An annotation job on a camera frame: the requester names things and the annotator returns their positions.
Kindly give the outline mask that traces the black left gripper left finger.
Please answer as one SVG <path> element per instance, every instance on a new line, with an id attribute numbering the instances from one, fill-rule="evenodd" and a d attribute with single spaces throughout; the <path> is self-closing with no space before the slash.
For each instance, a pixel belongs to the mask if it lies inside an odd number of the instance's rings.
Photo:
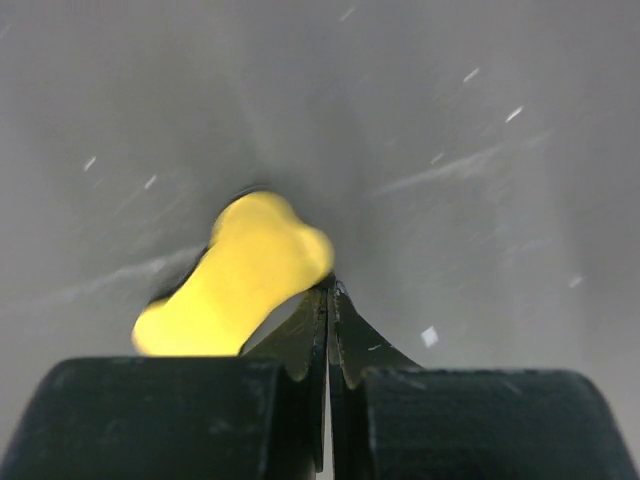
<path id="1" fill-rule="evenodd" d="M 31 397 L 5 479 L 312 479 L 324 466 L 327 293 L 233 357 L 75 358 Z"/>

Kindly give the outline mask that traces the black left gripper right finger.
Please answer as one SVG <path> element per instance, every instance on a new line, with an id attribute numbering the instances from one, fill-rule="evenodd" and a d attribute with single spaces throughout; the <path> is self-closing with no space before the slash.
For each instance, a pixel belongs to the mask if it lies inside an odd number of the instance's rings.
<path id="1" fill-rule="evenodd" d="M 426 369 L 327 294 L 338 479 L 635 479 L 608 402 L 550 369 Z"/>

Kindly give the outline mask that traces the yellow bone-shaped eraser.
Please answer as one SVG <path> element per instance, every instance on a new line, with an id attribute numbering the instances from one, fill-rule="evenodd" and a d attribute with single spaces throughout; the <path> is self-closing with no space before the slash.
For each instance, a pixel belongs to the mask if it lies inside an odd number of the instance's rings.
<path id="1" fill-rule="evenodd" d="M 273 310 L 322 281 L 333 262 L 327 235 L 282 196 L 248 193 L 218 216 L 184 283 L 139 315 L 132 342 L 151 356 L 236 355 Z"/>

